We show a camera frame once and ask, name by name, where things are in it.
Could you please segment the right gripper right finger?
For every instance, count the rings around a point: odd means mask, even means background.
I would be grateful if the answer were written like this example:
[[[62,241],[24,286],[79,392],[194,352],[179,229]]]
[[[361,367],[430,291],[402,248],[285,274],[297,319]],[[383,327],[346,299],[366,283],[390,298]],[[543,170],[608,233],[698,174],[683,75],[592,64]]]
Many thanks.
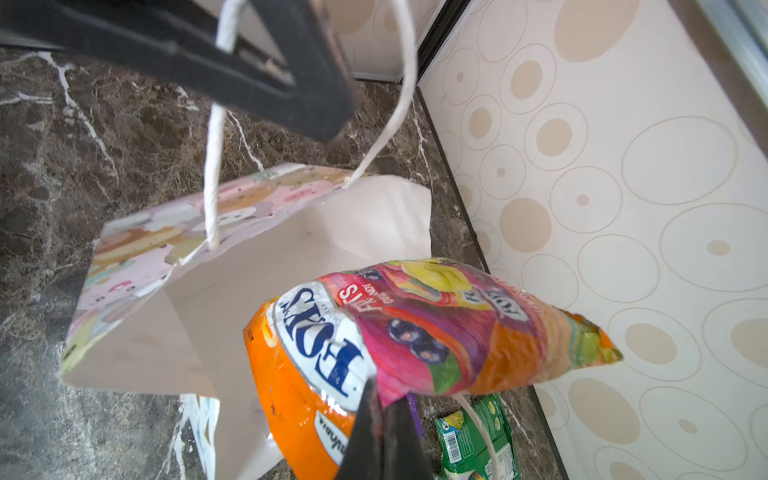
[[[406,398],[394,402],[384,410],[383,478],[433,478]]]

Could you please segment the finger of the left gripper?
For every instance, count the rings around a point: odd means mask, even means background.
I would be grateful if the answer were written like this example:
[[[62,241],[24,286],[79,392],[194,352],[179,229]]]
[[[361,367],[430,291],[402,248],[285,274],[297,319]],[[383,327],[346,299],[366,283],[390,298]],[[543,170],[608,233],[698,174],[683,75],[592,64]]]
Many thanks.
[[[250,5],[282,54],[291,96],[305,101],[359,100],[323,1],[259,0]]]
[[[243,38],[215,45],[218,20],[193,1],[4,1],[1,43],[59,49],[177,83],[318,142],[336,137],[357,102],[305,101],[288,92],[283,57]]]

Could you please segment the white paper gift bag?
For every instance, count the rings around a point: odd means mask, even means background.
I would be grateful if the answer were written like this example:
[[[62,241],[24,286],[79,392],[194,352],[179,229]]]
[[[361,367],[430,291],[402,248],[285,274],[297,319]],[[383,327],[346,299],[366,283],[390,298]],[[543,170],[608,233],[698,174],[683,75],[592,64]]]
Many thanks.
[[[247,324],[298,284],[428,256],[431,194],[363,167],[296,163],[221,183],[226,116],[213,106],[201,193],[104,226],[59,375],[79,388],[179,395],[205,475],[257,479],[282,453]]]

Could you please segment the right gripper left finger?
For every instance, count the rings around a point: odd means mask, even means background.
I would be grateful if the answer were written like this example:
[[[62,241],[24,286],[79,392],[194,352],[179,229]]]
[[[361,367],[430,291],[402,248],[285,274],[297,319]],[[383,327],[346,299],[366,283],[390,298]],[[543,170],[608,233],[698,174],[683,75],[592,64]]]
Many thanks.
[[[383,411],[374,378],[367,380],[353,430],[335,480],[374,480],[383,476]]]

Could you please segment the Fox's fruits candy bag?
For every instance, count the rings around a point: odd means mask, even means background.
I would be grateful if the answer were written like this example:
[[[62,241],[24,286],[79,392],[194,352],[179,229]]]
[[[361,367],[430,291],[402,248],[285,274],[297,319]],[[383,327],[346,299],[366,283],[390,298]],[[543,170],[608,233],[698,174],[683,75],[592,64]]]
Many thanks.
[[[243,336],[270,432],[300,479],[338,473],[368,381],[390,406],[409,394],[495,394],[623,358],[583,316],[441,258],[303,283],[266,301]]]

